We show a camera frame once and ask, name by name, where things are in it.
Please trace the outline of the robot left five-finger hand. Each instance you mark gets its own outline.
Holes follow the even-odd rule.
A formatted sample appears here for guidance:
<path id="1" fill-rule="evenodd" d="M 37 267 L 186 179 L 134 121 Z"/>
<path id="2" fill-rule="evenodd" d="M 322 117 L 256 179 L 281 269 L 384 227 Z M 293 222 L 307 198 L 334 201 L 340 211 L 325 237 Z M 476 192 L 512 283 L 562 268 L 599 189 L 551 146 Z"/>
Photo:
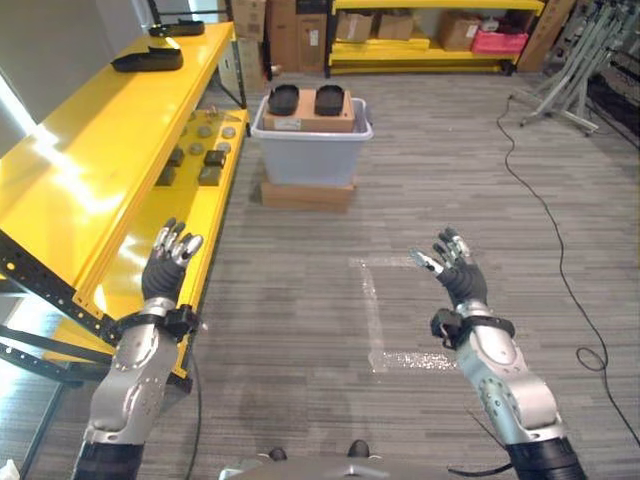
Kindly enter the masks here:
<path id="1" fill-rule="evenodd" d="M 184 222 L 171 217 L 157 233 L 141 277 L 145 305 L 152 301 L 177 304 L 187 267 L 204 243 L 201 235 L 184 229 Z"/>

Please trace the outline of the robot right five-finger hand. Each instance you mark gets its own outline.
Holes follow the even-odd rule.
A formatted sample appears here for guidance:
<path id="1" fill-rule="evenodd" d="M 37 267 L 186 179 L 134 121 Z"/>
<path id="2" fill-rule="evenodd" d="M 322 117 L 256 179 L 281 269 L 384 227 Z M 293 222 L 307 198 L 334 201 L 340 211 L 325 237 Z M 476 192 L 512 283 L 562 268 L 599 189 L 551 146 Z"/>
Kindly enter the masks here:
<path id="1" fill-rule="evenodd" d="M 455 308 L 469 302 L 488 305 L 488 287 L 471 249 L 461 234 L 446 227 L 438 234 L 432 247 L 440 261 L 419 248 L 409 250 L 410 258 L 418 267 L 429 271 L 446 289 Z"/>

